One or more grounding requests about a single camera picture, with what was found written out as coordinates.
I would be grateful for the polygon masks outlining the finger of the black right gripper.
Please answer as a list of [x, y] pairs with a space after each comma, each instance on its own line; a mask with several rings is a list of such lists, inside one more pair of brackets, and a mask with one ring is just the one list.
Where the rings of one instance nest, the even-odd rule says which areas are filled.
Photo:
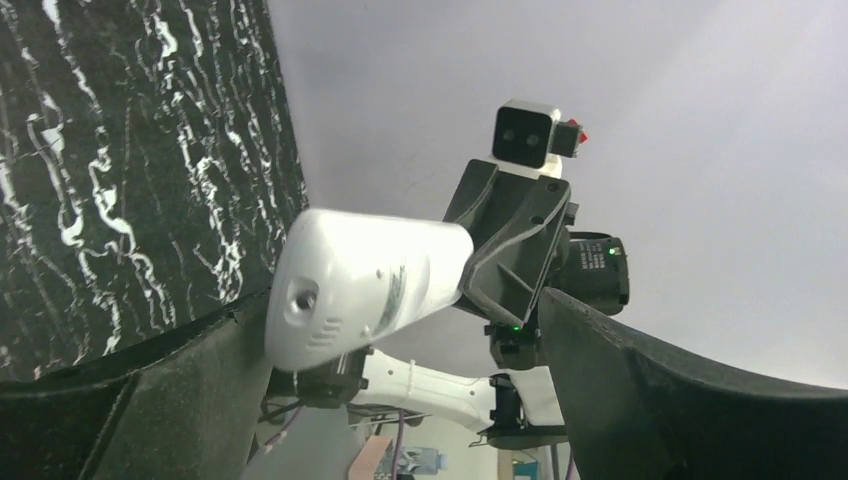
[[479, 159], [470, 160], [457, 184], [443, 221], [474, 229], [491, 197], [499, 167]]
[[474, 252], [460, 290], [482, 317], [516, 327], [528, 321], [570, 197], [567, 182], [496, 182], [472, 211]]

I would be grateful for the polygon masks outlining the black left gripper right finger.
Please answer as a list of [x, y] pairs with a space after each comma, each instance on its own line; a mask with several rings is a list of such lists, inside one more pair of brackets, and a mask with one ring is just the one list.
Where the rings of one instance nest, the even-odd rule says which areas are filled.
[[584, 479], [843, 479], [845, 391], [694, 354], [545, 289], [543, 351]]

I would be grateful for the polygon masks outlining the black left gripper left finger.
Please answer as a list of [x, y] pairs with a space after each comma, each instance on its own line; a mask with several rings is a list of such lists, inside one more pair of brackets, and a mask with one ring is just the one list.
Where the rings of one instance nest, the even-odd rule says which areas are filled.
[[268, 293], [118, 353], [1, 386], [5, 479], [236, 479], [271, 373]]

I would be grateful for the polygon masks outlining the white air conditioner remote control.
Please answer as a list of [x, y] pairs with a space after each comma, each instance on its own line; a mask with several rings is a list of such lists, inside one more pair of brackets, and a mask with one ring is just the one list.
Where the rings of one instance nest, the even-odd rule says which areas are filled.
[[305, 210], [274, 272], [267, 358], [308, 370], [452, 306], [473, 250], [453, 223]]

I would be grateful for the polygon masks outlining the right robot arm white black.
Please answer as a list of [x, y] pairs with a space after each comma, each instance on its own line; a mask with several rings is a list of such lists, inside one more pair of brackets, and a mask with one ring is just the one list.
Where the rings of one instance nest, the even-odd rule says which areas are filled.
[[[273, 395], [457, 423], [502, 450], [566, 440], [537, 307], [554, 288], [607, 315], [628, 304], [622, 241], [577, 232], [563, 159], [470, 161], [440, 221], [309, 208], [274, 273], [265, 351]], [[462, 377], [375, 347], [445, 309], [485, 321], [497, 372]]]

